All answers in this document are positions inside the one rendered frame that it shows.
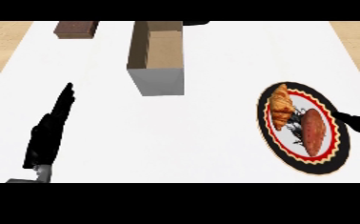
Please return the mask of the reddish brown sweet potato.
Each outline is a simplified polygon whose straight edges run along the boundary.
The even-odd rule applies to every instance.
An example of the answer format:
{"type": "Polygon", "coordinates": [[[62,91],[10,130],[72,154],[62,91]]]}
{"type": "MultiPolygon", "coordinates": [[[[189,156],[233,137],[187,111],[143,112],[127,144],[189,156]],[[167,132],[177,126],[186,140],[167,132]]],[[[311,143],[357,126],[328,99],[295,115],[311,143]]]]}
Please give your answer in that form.
{"type": "Polygon", "coordinates": [[[316,109],[308,109],[301,118],[302,143],[310,157],[316,157],[326,133],[326,126],[320,113],[316,109]]]}

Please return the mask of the dark brown block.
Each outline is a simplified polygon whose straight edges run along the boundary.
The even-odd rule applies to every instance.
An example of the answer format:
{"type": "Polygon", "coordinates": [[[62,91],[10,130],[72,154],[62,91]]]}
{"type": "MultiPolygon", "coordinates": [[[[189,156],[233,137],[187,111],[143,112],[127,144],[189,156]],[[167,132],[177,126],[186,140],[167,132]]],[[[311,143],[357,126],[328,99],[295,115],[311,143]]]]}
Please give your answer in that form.
{"type": "Polygon", "coordinates": [[[59,39],[91,39],[97,26],[97,21],[60,21],[53,33],[59,39]]]}

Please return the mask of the open cardboard box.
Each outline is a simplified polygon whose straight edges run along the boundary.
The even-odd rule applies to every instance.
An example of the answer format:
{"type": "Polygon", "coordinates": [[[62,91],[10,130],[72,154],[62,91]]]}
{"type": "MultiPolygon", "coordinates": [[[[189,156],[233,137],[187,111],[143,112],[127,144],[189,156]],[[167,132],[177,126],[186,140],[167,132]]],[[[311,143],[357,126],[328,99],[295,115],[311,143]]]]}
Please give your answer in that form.
{"type": "Polygon", "coordinates": [[[181,21],[134,22],[127,71],[143,96],[184,94],[181,21]]]}

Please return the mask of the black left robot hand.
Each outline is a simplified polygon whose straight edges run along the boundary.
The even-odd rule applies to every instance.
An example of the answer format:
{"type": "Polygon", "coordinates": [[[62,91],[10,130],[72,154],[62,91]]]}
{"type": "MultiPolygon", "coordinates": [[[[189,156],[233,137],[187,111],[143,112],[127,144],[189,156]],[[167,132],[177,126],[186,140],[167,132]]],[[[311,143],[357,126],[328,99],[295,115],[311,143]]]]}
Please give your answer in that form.
{"type": "Polygon", "coordinates": [[[31,139],[22,163],[24,169],[34,169],[41,165],[53,164],[74,102],[74,84],[69,83],[58,96],[52,112],[43,116],[38,125],[31,130],[31,139]]]}

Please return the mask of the black red white plate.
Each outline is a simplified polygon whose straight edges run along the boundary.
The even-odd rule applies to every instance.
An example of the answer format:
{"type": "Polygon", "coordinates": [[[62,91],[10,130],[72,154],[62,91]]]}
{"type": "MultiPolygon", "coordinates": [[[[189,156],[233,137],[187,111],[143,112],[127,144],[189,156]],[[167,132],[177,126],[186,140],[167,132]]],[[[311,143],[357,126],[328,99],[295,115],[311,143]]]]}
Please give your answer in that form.
{"type": "Polygon", "coordinates": [[[332,173],[348,158],[350,136],[345,123],[330,115],[335,109],[328,98],[311,87],[295,82],[271,85],[258,98],[257,124],[267,146],[282,161],[307,174],[332,173]],[[270,95],[282,84],[286,85],[295,113],[277,131],[271,122],[270,95]],[[308,155],[301,139],[299,119],[308,109],[316,109],[325,123],[325,138],[316,156],[308,155]]]}

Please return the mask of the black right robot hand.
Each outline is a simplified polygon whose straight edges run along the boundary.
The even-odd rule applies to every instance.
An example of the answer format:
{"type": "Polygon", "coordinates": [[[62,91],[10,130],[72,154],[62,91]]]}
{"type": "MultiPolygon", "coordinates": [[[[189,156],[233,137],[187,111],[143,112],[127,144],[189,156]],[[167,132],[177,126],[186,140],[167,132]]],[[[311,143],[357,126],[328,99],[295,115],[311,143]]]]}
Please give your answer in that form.
{"type": "Polygon", "coordinates": [[[347,125],[357,131],[360,132],[360,116],[350,115],[342,112],[333,112],[332,116],[338,118],[347,125]]]}

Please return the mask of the golden croissant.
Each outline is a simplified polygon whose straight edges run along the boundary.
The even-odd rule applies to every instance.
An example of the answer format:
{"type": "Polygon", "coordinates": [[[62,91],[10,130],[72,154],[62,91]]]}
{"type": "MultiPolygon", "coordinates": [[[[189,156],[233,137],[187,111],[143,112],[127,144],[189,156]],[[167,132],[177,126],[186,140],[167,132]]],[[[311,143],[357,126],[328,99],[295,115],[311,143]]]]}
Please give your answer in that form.
{"type": "Polygon", "coordinates": [[[270,113],[273,126],[277,131],[283,128],[294,112],[295,109],[292,106],[292,100],[288,95],[286,84],[282,84],[274,89],[270,96],[270,113]]]}

